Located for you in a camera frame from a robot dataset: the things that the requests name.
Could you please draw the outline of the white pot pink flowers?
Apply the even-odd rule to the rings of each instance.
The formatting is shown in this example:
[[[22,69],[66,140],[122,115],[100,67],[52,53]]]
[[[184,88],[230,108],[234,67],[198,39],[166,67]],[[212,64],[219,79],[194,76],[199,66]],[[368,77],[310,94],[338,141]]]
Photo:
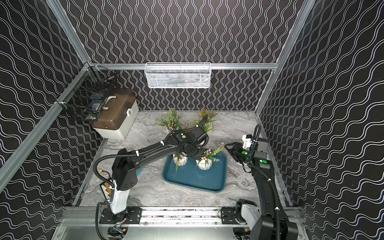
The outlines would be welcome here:
[[[188,157],[185,153],[173,154],[173,162],[176,165],[176,173],[179,167],[182,167],[187,164]]]

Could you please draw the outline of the pink flower potted plant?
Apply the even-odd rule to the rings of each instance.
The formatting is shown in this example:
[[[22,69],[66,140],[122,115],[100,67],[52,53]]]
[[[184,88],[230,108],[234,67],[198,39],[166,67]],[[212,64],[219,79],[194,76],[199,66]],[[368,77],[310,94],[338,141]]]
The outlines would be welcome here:
[[[216,150],[207,149],[204,151],[202,157],[196,160],[196,166],[203,171],[209,170],[213,163],[219,162],[219,153],[223,150],[224,146],[220,146]]]

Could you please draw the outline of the white pot green plant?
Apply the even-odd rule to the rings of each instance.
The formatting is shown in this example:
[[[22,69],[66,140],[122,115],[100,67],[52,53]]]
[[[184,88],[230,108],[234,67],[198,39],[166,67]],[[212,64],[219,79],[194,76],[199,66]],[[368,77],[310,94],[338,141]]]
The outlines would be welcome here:
[[[193,122],[192,123],[192,126],[193,127],[195,127],[196,125],[198,125],[199,124],[199,122]],[[204,126],[203,126],[203,130],[206,132],[206,133],[208,133],[208,132],[210,132],[210,131],[212,131],[214,129],[214,127],[213,127],[213,123],[212,122],[205,122],[205,124],[204,124]]]

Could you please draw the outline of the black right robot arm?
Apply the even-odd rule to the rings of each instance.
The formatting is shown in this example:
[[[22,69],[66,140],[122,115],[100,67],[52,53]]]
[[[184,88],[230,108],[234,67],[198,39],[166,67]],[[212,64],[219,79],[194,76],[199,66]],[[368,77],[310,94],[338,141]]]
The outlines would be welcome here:
[[[248,225],[251,240],[296,240],[298,227],[290,222],[282,206],[275,183],[275,168],[262,148],[260,133],[261,125],[257,124],[252,135],[242,137],[242,143],[225,145],[231,157],[254,178],[261,204],[257,209],[250,201],[237,201],[236,221]]]

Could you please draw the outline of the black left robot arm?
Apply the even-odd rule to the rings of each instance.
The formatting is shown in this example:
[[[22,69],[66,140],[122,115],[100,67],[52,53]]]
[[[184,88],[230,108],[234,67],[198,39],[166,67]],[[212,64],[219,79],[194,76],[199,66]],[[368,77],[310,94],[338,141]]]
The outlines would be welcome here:
[[[98,179],[110,185],[112,195],[109,208],[112,214],[117,215],[126,210],[129,191],[138,183],[137,173],[140,170],[159,159],[176,154],[199,159],[208,142],[208,133],[196,126],[187,130],[171,130],[165,139],[149,147],[130,152],[123,150],[97,159],[93,172]],[[103,177],[98,170],[99,163],[107,159],[114,159],[111,180]]]

